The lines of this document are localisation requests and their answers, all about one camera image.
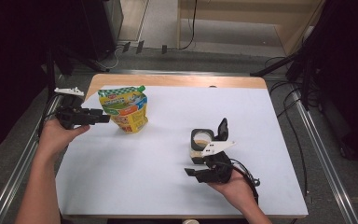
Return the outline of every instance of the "wooden table edge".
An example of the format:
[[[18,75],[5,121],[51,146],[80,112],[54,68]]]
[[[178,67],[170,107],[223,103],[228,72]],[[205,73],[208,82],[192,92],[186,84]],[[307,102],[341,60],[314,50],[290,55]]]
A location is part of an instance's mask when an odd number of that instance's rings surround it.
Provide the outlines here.
[[[65,218],[131,218],[131,219],[242,219],[242,215],[63,215]],[[268,218],[292,219],[305,218],[305,215],[267,215]]]
[[[89,84],[86,100],[105,85],[118,86],[173,86],[173,87],[221,87],[266,89],[266,81],[261,77],[216,77],[216,76],[177,76],[177,75],[126,75],[97,74]]]

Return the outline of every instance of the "colorful snack bag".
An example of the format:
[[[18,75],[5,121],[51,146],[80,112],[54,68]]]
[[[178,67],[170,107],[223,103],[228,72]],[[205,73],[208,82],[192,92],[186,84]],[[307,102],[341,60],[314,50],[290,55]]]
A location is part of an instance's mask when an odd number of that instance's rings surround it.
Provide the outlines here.
[[[138,133],[147,123],[144,90],[145,86],[98,90],[104,112],[126,133]]]

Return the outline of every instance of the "person's left hand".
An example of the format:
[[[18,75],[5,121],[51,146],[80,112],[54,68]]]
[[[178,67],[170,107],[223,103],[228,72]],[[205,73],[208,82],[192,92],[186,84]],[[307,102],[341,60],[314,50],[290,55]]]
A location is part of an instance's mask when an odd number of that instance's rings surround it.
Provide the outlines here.
[[[89,129],[89,125],[84,125],[73,130],[66,130],[57,119],[48,120],[43,127],[36,155],[48,161],[55,161],[69,143]]]

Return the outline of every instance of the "metal frame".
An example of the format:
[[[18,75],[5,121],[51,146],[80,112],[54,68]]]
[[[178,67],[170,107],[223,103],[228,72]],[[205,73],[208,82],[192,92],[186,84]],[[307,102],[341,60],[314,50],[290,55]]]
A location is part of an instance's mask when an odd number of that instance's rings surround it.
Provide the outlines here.
[[[293,98],[295,100],[301,98],[299,91],[294,92]],[[318,130],[315,127],[310,112],[307,111],[299,101],[296,103],[296,106],[301,118],[304,121],[304,125],[310,136],[310,140],[313,144],[322,168],[324,169],[324,174],[326,175],[327,181],[330,184],[330,188],[333,191],[338,207],[341,210],[342,216],[344,217],[345,223],[358,223],[358,217],[351,203],[351,199],[338,176],[336,168],[330,160],[330,156],[324,147],[324,143],[318,133]]]
[[[188,76],[188,75],[196,75],[196,76],[220,76],[220,77],[248,77],[249,74],[246,73],[214,73],[214,72],[188,72],[188,71],[153,71],[153,70],[116,70],[117,74],[157,74],[157,75],[177,75],[177,76]],[[270,76],[268,75],[268,80],[277,80],[282,79],[282,76]],[[300,99],[299,91],[295,91],[293,94],[295,100]],[[56,98],[51,107],[48,109],[48,114],[51,113],[58,105],[60,98]],[[324,143],[322,141],[321,136],[319,135],[310,112],[307,111],[301,103],[297,103],[298,112],[303,119],[304,125],[309,133],[310,140],[314,146],[316,154],[319,158],[319,161],[324,169],[324,173],[326,178],[330,184],[330,188],[333,191],[333,194],[337,200],[337,204],[339,209],[341,210],[342,216],[345,219],[346,223],[358,223],[358,217],[356,212],[352,206],[351,199],[348,196],[345,187],[343,186],[337,171],[330,160],[330,157],[324,147]],[[7,213],[7,209],[10,207],[17,190],[23,180],[29,166],[31,165],[32,159],[34,157],[34,153],[37,148],[37,128],[38,125],[35,126],[34,131],[30,137],[30,140],[25,147],[24,151],[21,154],[21,157],[14,168],[10,179],[7,181],[1,195],[0,195],[0,223],[3,222],[5,215]]]
[[[58,105],[58,102],[61,100],[61,97],[56,97],[51,103],[51,107],[48,109],[47,114],[50,114]],[[16,164],[9,180],[7,181],[2,193],[0,195],[0,223],[3,223],[7,209],[10,207],[13,202],[14,197],[16,196],[17,190],[23,180],[25,174],[28,171],[28,168],[31,165],[31,162],[34,158],[36,148],[38,146],[37,131],[39,125],[36,124],[34,131],[31,134],[31,137],[23,150],[19,161]]]

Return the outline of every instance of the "white table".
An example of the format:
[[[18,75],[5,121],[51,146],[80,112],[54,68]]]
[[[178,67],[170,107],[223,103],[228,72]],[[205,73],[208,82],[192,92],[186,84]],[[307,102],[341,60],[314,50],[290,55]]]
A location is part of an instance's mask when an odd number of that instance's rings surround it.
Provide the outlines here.
[[[98,75],[95,79],[99,84],[91,82],[91,92],[83,107],[102,108],[98,95],[93,92],[104,82],[114,84],[104,86],[105,89],[143,82],[149,122],[133,134],[123,133],[113,122],[96,124],[71,143],[57,174],[63,215],[241,217],[222,195],[198,183],[195,177],[187,176],[184,170],[206,167],[194,165],[189,157],[191,131],[205,128],[217,132],[222,118],[228,121],[228,140],[237,142],[226,153],[260,178],[259,205],[266,215],[304,217],[308,214],[261,78]],[[175,80],[181,79],[191,80],[189,85],[204,87],[179,87],[180,81]],[[256,80],[258,84],[251,88],[224,88],[230,85],[223,80],[234,86],[246,86],[247,80],[250,83]],[[164,82],[174,83],[175,87],[161,86]],[[218,88],[205,87],[211,83]]]

